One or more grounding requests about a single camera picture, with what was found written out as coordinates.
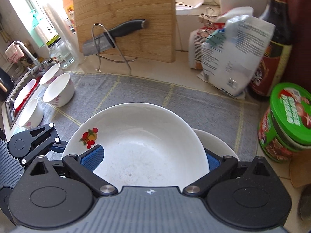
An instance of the knife handle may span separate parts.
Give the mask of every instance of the knife handle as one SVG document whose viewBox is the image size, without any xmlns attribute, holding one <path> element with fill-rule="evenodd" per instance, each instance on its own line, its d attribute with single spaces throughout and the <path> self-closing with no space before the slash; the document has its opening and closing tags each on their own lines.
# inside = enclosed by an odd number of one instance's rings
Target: knife handle
<svg viewBox="0 0 311 233">
<path fill-rule="evenodd" d="M 113 38 L 126 36 L 134 31 L 146 29 L 148 27 L 147 20 L 145 19 L 134 19 L 109 30 L 110 35 Z"/>
</svg>

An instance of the green lid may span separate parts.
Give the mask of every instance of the green lid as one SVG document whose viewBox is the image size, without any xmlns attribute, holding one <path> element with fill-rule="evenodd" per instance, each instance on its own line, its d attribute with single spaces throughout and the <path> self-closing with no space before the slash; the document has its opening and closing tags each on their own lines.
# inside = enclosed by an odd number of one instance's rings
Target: green lid
<svg viewBox="0 0 311 233">
<path fill-rule="evenodd" d="M 59 37 L 59 35 L 57 34 L 57 35 L 55 35 L 51 40 L 47 41 L 47 42 L 46 42 L 46 45 L 47 45 L 48 47 L 51 47 L 53 44 L 57 43 L 59 40 L 60 40 L 60 37 Z"/>
<path fill-rule="evenodd" d="M 273 116 L 283 131 L 302 145 L 311 145 L 311 94 L 294 83 L 277 84 L 271 93 Z"/>
</svg>

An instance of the gray dish mat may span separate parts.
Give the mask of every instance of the gray dish mat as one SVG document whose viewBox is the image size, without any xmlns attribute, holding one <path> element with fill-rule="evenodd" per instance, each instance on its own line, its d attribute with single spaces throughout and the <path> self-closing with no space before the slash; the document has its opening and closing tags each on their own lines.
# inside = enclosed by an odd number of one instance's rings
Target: gray dish mat
<svg viewBox="0 0 311 233">
<path fill-rule="evenodd" d="M 120 74 L 70 72 L 75 85 L 73 98 L 63 107 L 39 103 L 44 109 L 41 125 L 53 122 L 62 140 L 69 141 L 91 116 L 121 103 L 152 103 L 183 118 L 192 128 L 207 131 L 227 143 L 242 161 L 250 161 L 257 150 L 257 103 L 231 99 L 172 83 Z M 50 160 L 61 154 L 49 152 Z"/>
</svg>

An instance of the food can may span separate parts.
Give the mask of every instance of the food can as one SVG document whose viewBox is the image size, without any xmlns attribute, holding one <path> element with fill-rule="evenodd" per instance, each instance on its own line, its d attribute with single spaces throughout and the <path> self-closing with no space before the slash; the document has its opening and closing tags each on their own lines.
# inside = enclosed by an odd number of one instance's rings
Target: food can
<svg viewBox="0 0 311 233">
<path fill-rule="evenodd" d="M 311 94 L 294 83 L 276 85 L 258 128 L 261 148 L 276 162 L 311 149 Z"/>
</svg>

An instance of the white bowl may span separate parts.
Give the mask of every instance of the white bowl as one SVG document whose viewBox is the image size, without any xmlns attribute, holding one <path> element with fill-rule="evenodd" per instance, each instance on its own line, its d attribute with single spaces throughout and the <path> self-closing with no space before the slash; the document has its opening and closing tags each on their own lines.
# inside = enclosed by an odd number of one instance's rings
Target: white bowl
<svg viewBox="0 0 311 233">
<path fill-rule="evenodd" d="M 37 127 L 43 119 L 43 108 L 38 103 L 38 99 L 32 99 L 23 109 L 20 118 L 19 126 L 26 129 Z"/>
<path fill-rule="evenodd" d="M 48 86 L 44 92 L 43 101 L 55 107 L 61 107 L 70 101 L 74 92 L 75 87 L 70 74 L 61 74 Z"/>
<path fill-rule="evenodd" d="M 232 157 L 235 157 L 238 161 L 240 161 L 240 159 L 235 154 L 235 152 L 230 148 L 230 146 L 228 146 L 224 141 L 222 141 L 218 137 L 215 137 L 214 135 L 202 130 L 197 129 L 193 130 L 199 137 L 203 147 L 210 150 L 212 153 L 215 153 L 219 157 L 230 155 Z"/>
<path fill-rule="evenodd" d="M 52 81 L 54 81 L 58 76 L 63 73 L 64 72 L 60 67 L 60 64 L 56 64 L 52 66 L 49 70 L 47 70 L 45 74 L 43 74 L 39 84 L 47 87 L 52 83 Z"/>
<path fill-rule="evenodd" d="M 16 97 L 16 100 L 14 102 L 14 109 L 17 109 L 20 104 L 23 102 L 23 100 L 25 99 L 25 97 L 29 94 L 29 92 L 32 90 L 32 88 L 35 86 L 36 84 L 36 80 L 32 79 L 30 80 L 26 86 L 24 86 L 20 93 L 18 94 L 18 96 Z"/>
<path fill-rule="evenodd" d="M 63 157 L 80 155 L 94 144 L 105 152 L 94 173 L 119 191 L 126 185 L 178 186 L 182 191 L 209 172 L 192 128 L 173 112 L 148 103 L 120 104 L 92 116 L 69 140 Z"/>
</svg>

